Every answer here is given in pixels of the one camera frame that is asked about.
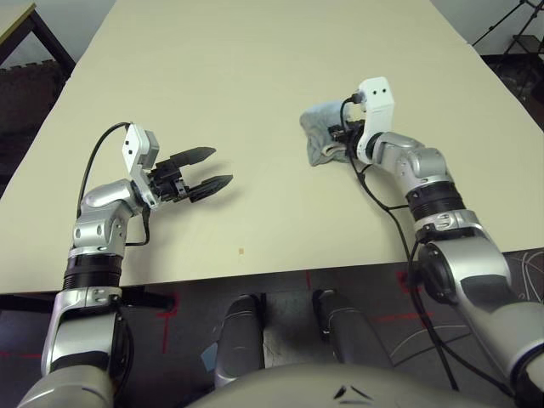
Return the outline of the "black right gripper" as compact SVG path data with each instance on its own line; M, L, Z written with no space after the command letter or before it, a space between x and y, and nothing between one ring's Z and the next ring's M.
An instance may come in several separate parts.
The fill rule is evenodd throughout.
M329 127L333 142L344 146L356 146L363 133L363 122L347 122L344 126L337 124Z

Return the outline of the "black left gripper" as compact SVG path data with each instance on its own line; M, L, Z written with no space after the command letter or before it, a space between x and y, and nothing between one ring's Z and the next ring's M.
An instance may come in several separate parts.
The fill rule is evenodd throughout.
M158 162L148 174L150 189L161 202L177 202L188 197L191 202L197 202L218 193L232 181L232 175L211 177L196 187L191 187L188 192L180 172L181 167L203 162L215 152L213 147L201 146L179 152Z

